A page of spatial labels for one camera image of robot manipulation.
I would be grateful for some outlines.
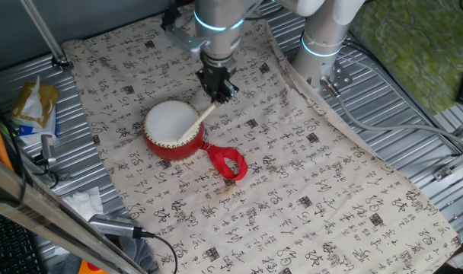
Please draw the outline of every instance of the green fabric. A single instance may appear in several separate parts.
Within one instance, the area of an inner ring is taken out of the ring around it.
[[[455,104],[463,76],[458,0],[377,0],[352,30],[431,114]]]

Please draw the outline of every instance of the blue light ring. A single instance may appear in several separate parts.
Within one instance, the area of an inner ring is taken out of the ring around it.
[[[310,50],[307,46],[306,46],[306,43],[305,43],[305,40],[302,39],[302,45],[304,46],[304,48],[309,52],[311,53],[312,55],[314,56],[318,56],[318,57],[331,57],[331,56],[335,56],[336,54],[338,54],[340,52],[340,49],[339,48],[335,53],[330,53],[330,54],[320,54],[320,53],[315,53],[314,51]]]
[[[196,18],[196,21],[198,21],[198,23],[200,23],[203,27],[209,30],[214,30],[214,31],[225,31],[226,30],[226,27],[214,27],[214,26],[210,26],[206,24],[198,17],[198,15],[196,14],[196,10],[194,11],[194,17]],[[241,19],[238,23],[231,26],[230,29],[234,30],[235,28],[240,27],[240,25],[242,25],[243,23],[244,23],[244,19]]]

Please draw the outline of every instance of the keyboard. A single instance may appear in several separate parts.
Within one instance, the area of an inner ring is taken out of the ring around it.
[[[33,235],[0,215],[0,274],[41,274],[42,262]]]

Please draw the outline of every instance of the tablecloth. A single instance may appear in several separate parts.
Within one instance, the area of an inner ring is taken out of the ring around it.
[[[210,104],[195,76],[200,62],[165,38],[160,21],[64,50],[130,217],[174,246],[179,272],[433,272],[459,246],[420,190],[297,78],[265,21],[243,24],[231,80],[241,91],[205,120],[208,142],[244,155],[246,177],[223,180],[205,151],[173,162],[154,156],[142,137],[152,106],[183,100],[203,112]],[[182,28],[194,32],[193,23]],[[171,273],[170,250],[149,244],[161,272]]]

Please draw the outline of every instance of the silver connector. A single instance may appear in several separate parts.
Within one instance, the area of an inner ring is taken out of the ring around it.
[[[124,237],[133,237],[133,230],[139,225],[137,221],[99,214],[91,217],[88,222],[103,234]]]
[[[333,85],[333,83],[330,81],[328,77],[321,77],[320,84],[323,86],[323,88],[326,88],[326,90],[330,93],[330,95],[333,98],[335,98],[335,100],[341,96],[341,93],[338,91],[337,87]]]
[[[57,162],[56,152],[54,151],[54,141],[50,134],[42,134],[40,137],[42,143],[42,157],[50,166]]]

